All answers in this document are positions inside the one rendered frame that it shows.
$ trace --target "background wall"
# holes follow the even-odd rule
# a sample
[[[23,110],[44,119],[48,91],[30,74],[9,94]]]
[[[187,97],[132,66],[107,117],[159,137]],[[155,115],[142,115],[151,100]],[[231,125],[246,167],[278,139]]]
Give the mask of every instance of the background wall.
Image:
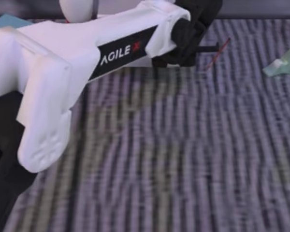
[[[100,14],[114,14],[140,0],[100,0]],[[0,15],[22,18],[63,18],[58,0],[0,0]],[[290,18],[290,0],[224,0],[220,18]]]

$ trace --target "red x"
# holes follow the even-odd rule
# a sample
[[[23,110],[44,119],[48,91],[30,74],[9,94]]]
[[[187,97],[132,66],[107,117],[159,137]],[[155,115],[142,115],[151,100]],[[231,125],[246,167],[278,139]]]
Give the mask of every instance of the red x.
[[[141,45],[140,41],[139,42],[135,42],[134,45],[133,45],[133,48],[132,48],[133,52],[139,50],[140,49],[140,45]]]

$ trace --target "black label panel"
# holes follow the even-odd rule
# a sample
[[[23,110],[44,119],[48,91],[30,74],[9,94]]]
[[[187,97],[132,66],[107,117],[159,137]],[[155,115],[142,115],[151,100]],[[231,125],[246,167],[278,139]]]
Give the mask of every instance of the black label panel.
[[[90,81],[146,56],[145,48],[157,26],[99,46],[100,61]]]

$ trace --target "purple striped cloth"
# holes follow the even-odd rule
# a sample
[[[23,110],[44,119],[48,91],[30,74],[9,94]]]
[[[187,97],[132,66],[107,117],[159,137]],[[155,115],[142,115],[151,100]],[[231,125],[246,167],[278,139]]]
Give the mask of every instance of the purple striped cloth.
[[[5,232],[290,232],[290,20],[217,20],[215,65],[124,68],[73,109],[59,162],[18,199]]]

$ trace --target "blue object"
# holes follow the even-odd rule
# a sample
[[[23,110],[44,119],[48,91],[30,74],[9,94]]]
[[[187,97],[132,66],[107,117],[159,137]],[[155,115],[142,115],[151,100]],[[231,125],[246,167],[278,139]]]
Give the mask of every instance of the blue object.
[[[28,25],[31,25],[31,22],[28,22],[24,19],[17,18],[15,16],[4,14],[0,17],[0,28],[11,26],[13,28],[21,28]]]

